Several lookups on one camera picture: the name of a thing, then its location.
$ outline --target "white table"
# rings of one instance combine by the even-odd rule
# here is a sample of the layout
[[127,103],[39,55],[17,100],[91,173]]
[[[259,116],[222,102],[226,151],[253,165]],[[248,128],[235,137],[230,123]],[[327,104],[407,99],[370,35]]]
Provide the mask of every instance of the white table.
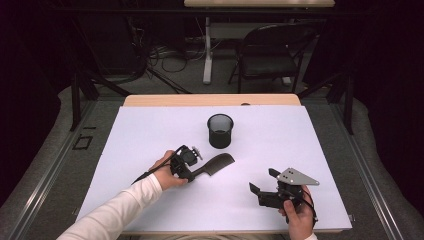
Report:
[[[334,0],[185,0],[184,5],[186,7],[198,7],[198,8],[224,8],[224,7],[273,7],[273,8],[328,8],[334,6]],[[239,38],[252,30],[252,24],[229,24],[227,28],[223,29],[223,33],[227,34],[228,32],[236,32]],[[212,56],[211,51],[211,37],[219,37],[218,35],[211,35],[211,22],[210,18],[206,17],[205,24],[205,38],[206,38],[206,60],[205,60],[205,70],[203,73],[203,83],[211,83],[211,74],[212,74]]]
[[[207,119],[234,120],[231,145],[208,142]],[[346,213],[306,109],[294,94],[129,96],[116,117],[78,219],[146,171],[167,149],[196,146],[204,161],[227,152],[235,162],[213,176],[200,175],[170,189],[125,229],[127,234],[282,233],[276,209],[261,207],[249,182],[276,191],[268,168],[293,167],[318,180],[310,186],[319,222],[316,232],[350,229]]]

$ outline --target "black chair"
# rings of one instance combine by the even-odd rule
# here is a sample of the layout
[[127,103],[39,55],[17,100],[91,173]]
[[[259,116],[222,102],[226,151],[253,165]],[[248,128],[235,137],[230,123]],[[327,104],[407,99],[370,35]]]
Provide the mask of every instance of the black chair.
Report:
[[252,30],[236,50],[237,63],[228,84],[238,67],[238,93],[242,79],[283,77],[294,78],[291,90],[294,93],[304,50],[316,36],[316,29],[305,23],[267,25]]

